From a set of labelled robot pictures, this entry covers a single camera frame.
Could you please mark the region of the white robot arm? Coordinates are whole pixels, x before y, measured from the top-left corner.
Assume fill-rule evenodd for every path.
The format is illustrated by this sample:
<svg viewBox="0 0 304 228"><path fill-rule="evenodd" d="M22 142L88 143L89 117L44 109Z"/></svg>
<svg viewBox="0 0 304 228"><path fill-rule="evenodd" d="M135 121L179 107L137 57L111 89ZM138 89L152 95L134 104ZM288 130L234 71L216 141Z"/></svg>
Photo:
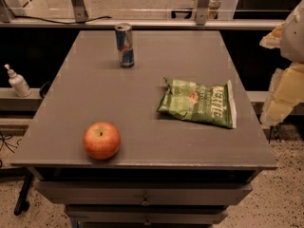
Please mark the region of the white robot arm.
<svg viewBox="0 0 304 228"><path fill-rule="evenodd" d="M291 61L286 69L275 70L260 115L262 124L275 126L304 101L304 1L259 44L264 48L278 48L280 55Z"/></svg>

